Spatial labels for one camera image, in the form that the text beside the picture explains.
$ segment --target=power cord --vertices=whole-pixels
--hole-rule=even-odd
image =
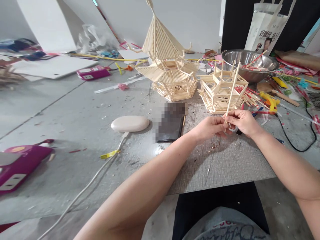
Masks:
[[[124,142],[124,140],[127,138],[128,136],[128,132],[124,133],[122,136],[122,140],[119,144],[118,147],[118,151],[115,153],[115,155],[113,155],[111,158],[109,158],[103,165],[102,167],[97,171],[97,173],[94,175],[94,177],[91,179],[91,181],[87,184],[87,186],[75,197],[75,199],[70,203],[70,205],[67,207],[67,209],[63,212],[63,214],[60,216],[60,218],[55,222],[55,224],[52,225],[51,228],[49,228],[44,234],[42,234],[37,240],[41,240],[43,239],[46,235],[48,235],[49,232],[52,231],[52,229],[54,229],[61,221],[62,219],[66,216],[66,214],[69,212],[70,208],[74,205],[74,203],[78,200],[78,198],[93,184],[94,180],[96,180],[96,178],[98,177],[99,173],[104,169],[104,167],[109,163],[112,162],[116,156],[119,154],[121,148],[122,148],[122,144]]]
[[[307,112],[307,114],[310,116],[310,118],[312,118],[311,114],[308,112],[307,106],[308,106],[308,102],[306,101],[306,112]],[[296,150],[296,151],[298,151],[298,152],[306,152],[306,151],[308,151],[309,148],[317,141],[317,135],[316,135],[316,133],[315,133],[314,130],[313,130],[312,122],[311,122],[311,123],[310,123],[310,128],[311,128],[311,131],[312,131],[312,133],[313,133],[313,135],[314,135],[314,140],[313,140],[313,142],[312,142],[305,150],[299,150],[299,149],[297,149],[297,148],[291,143],[291,141],[289,140],[286,132],[284,131],[282,122],[281,122],[281,120],[280,120],[280,118],[278,117],[277,114],[276,114],[276,118],[279,120],[280,125],[281,125],[281,128],[282,128],[282,130],[283,130],[283,133],[284,133],[284,135],[286,136],[286,138],[287,138],[288,142],[290,143],[290,145],[294,148],[294,150]]]

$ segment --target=white paper bag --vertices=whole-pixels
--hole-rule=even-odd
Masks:
[[[279,14],[283,0],[279,4],[274,4],[275,0],[272,0],[272,3],[263,1],[254,4],[251,27],[244,49],[257,53],[267,50],[265,54],[269,55],[291,15],[296,0],[293,0],[288,16]]]

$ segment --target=person's right hand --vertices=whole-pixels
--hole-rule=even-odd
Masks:
[[[264,129],[257,123],[248,110],[232,110],[228,113],[228,116],[224,114],[222,117],[227,122],[237,126],[241,132],[250,138],[264,132]]]

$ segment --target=popsicle stick pagoda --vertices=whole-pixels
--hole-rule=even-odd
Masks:
[[[148,67],[137,67],[137,71],[149,78],[152,89],[171,102],[192,98],[196,91],[198,62],[185,62],[186,49],[157,18],[151,0],[146,0],[153,18],[142,50],[152,59]]]
[[[243,93],[247,89],[248,82],[238,75],[240,64],[231,71],[223,70],[224,62],[222,62],[221,70],[217,68],[215,63],[214,72],[209,75],[198,75],[201,89],[198,92],[211,114],[224,114],[229,111],[238,109],[244,102]]]

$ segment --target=gray table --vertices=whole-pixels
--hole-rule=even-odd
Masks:
[[[18,85],[15,91],[2,91],[0,109],[5,115],[0,128],[0,150],[34,144],[46,138],[56,139],[54,147],[57,148],[53,161],[40,165],[17,191],[0,197],[0,224],[61,214],[103,164],[100,155],[118,146],[121,134],[110,127],[117,117],[142,115],[153,122],[159,120],[160,109],[166,100],[150,89],[148,79],[130,85],[126,91],[93,93],[126,82],[135,73],[126,72],[122,76],[114,73],[109,77],[111,81],[103,78],[93,82],[83,82],[72,75],[59,81],[26,82]],[[209,113],[198,93],[185,102],[189,103],[184,127],[187,132]],[[302,107],[299,111],[305,114]],[[307,122],[292,113],[287,115],[285,109],[279,109],[279,112],[293,144],[304,148],[311,142]],[[130,136],[120,156],[107,172],[107,169],[102,172],[73,211],[98,208],[126,178],[169,145],[155,144],[151,127]],[[285,140],[280,123],[273,116],[264,127],[275,137]],[[82,151],[69,153],[78,149]],[[302,155],[319,169],[316,154],[319,154],[317,144]],[[234,134],[227,140],[214,138],[198,146],[169,194],[272,177],[275,177],[273,171],[255,144],[245,136]]]

